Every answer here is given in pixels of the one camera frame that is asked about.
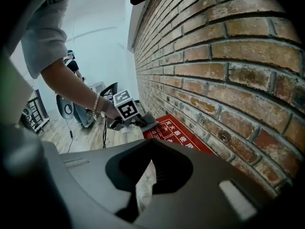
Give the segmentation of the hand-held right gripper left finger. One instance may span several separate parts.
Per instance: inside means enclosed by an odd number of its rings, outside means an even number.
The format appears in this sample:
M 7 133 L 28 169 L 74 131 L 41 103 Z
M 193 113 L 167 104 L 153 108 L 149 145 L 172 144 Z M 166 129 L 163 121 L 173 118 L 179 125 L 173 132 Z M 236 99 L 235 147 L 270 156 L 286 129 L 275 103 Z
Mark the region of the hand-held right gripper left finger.
M 136 183 L 151 160 L 152 140 L 59 154 L 44 142 L 44 156 L 67 212 L 68 229 L 156 229 L 156 216 L 138 212 Z

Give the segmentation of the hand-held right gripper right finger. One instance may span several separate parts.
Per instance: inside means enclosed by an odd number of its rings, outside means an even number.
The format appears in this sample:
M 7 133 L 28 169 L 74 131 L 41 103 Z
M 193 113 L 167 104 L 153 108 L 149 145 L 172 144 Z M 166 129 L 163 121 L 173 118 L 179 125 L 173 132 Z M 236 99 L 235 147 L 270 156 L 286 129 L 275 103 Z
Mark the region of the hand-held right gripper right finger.
M 146 229 L 240 229 L 272 200 L 255 181 L 218 156 L 147 140 L 134 152 L 153 162 L 152 200 L 134 221 Z

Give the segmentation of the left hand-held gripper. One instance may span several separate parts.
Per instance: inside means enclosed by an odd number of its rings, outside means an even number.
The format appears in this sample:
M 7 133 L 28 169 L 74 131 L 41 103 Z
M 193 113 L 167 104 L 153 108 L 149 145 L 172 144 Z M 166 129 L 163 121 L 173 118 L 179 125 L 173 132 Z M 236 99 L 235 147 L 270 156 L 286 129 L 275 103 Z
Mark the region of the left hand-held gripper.
M 113 95 L 113 103 L 120 117 L 115 120 L 107 118 L 107 128 L 121 130 L 131 124 L 140 128 L 148 125 L 147 121 L 140 115 L 136 103 L 128 90 Z

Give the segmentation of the grey cloth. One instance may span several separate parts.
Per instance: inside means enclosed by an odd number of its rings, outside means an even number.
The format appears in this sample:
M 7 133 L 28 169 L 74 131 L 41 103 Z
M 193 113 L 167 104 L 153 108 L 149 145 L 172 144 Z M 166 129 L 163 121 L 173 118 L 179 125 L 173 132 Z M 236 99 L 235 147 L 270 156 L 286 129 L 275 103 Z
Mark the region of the grey cloth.
M 156 127 L 159 122 L 154 118 L 154 116 L 152 115 L 151 112 L 146 112 L 144 115 L 142 115 L 142 117 L 147 121 L 148 125 L 144 128 L 140 128 L 141 132 L 144 133 L 150 129 L 152 129 L 153 127 Z

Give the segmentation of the red fire extinguisher box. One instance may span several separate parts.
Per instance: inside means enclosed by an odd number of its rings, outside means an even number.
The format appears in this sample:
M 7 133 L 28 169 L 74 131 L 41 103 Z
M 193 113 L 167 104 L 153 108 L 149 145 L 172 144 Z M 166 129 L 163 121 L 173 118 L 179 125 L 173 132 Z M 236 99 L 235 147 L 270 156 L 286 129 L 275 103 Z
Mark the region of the red fire extinguisher box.
M 213 153 L 173 115 L 167 114 L 158 118 L 157 121 L 159 122 L 157 126 L 143 132 L 144 139 L 160 139 L 206 153 Z

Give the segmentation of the person's left forearm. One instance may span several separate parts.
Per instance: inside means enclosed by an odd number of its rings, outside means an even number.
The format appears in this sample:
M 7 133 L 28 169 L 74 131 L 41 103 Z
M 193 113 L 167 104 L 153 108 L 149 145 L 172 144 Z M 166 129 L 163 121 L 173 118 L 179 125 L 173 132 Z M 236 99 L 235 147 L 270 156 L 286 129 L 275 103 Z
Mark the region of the person's left forearm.
M 91 90 L 82 82 L 63 62 L 59 59 L 41 72 L 45 83 L 57 94 L 88 108 L 95 113 L 100 113 L 104 99 Z

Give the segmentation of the person's left hand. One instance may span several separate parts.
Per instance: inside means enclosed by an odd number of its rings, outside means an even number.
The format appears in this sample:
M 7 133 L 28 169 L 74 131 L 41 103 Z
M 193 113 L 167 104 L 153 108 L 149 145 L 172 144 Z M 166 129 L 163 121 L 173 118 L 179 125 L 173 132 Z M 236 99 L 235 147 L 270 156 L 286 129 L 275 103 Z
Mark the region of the person's left hand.
M 120 117 L 120 114 L 116 110 L 113 102 L 111 102 L 108 99 L 104 99 L 104 103 L 101 108 L 101 112 L 103 112 L 105 116 L 107 116 L 108 118 L 113 119 L 113 120 Z

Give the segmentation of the black mesh chair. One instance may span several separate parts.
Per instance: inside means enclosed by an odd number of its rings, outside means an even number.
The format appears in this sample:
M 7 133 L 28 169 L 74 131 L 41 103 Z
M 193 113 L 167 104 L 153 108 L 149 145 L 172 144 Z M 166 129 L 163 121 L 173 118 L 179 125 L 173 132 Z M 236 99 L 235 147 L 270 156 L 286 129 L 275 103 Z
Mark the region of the black mesh chair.
M 118 91 L 118 83 L 115 82 L 100 92 L 100 96 L 115 95 Z

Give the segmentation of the white desk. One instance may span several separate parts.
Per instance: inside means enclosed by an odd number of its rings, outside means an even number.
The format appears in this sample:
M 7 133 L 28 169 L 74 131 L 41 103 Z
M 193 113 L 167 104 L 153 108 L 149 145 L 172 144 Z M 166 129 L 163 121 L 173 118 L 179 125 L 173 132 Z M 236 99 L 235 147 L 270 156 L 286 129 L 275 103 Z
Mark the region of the white desk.
M 86 84 L 90 89 L 92 89 L 97 94 L 100 94 L 105 88 L 105 84 L 103 81 L 96 82 L 96 83 L 87 83 Z

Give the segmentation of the black metal rack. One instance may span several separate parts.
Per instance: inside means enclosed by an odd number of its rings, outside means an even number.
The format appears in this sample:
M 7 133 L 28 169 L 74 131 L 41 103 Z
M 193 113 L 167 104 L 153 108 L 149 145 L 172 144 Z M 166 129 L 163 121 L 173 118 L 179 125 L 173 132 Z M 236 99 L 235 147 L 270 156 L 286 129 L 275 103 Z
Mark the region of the black metal rack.
M 43 105 L 39 90 L 34 90 L 29 101 L 25 105 L 19 124 L 38 135 L 44 133 L 44 126 L 50 121 L 50 118 Z

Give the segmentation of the person's white shirt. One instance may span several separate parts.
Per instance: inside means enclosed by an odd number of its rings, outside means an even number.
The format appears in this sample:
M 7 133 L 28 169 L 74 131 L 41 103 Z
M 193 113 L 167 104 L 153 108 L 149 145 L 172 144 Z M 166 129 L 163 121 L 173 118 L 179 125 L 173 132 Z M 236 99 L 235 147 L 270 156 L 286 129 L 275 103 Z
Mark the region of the person's white shirt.
M 29 20 L 21 39 L 24 60 L 33 79 L 58 59 L 67 49 L 66 33 L 62 30 L 69 0 L 46 0 Z

